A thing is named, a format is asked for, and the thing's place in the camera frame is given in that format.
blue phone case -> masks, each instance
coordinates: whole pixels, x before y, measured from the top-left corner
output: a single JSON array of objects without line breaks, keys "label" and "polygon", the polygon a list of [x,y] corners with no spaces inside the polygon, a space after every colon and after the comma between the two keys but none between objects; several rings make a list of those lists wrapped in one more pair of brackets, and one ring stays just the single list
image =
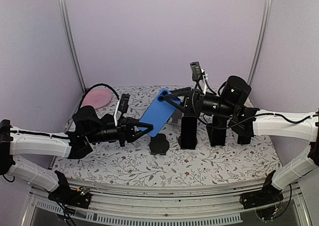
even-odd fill
[{"label": "blue phone case", "polygon": [[[164,101],[164,96],[166,94],[171,94],[171,92],[167,89],[162,89],[139,120],[139,122],[153,125],[153,130],[147,133],[151,137],[155,137],[159,133],[171,115],[173,115],[173,113],[176,111],[175,107]],[[175,103],[180,104],[179,98],[176,97],[172,100]]]}]

floral tablecloth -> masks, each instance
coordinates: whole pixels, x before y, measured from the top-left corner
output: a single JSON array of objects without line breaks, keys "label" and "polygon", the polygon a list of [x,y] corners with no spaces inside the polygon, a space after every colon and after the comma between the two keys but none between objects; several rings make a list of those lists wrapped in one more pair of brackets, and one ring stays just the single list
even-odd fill
[{"label": "floral tablecloth", "polygon": [[[140,118],[158,92],[181,88],[117,87],[121,95],[128,93],[130,107],[126,116]],[[99,117],[113,114],[116,98],[97,111]],[[257,136],[249,145],[237,145],[234,133],[227,130],[225,146],[211,147],[206,127],[198,123],[198,144],[195,150],[181,150],[177,142],[180,125],[168,123],[162,129],[170,143],[166,156],[150,155],[150,137],[120,147],[118,143],[100,143],[86,158],[57,158],[53,169],[66,177],[106,184],[135,186],[195,186],[216,185],[265,178],[280,162],[268,136]]]}]

